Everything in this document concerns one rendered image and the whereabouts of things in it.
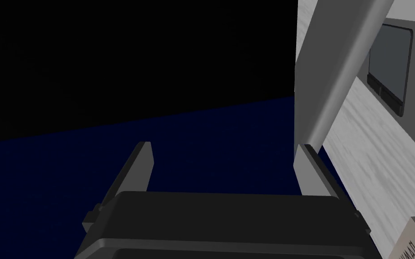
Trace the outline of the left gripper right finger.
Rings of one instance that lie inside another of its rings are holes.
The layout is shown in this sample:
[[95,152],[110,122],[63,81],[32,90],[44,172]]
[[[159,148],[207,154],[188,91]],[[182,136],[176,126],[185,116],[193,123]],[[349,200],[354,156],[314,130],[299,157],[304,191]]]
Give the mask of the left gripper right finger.
[[311,145],[297,146],[293,169],[303,195],[342,198],[342,190],[336,179]]

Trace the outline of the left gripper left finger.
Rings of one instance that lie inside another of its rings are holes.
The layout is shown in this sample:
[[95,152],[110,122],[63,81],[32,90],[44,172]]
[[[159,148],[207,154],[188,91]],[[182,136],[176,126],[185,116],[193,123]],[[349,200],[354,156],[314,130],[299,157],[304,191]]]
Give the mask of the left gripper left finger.
[[153,166],[151,142],[139,142],[107,191],[99,208],[104,208],[120,192],[145,192]]

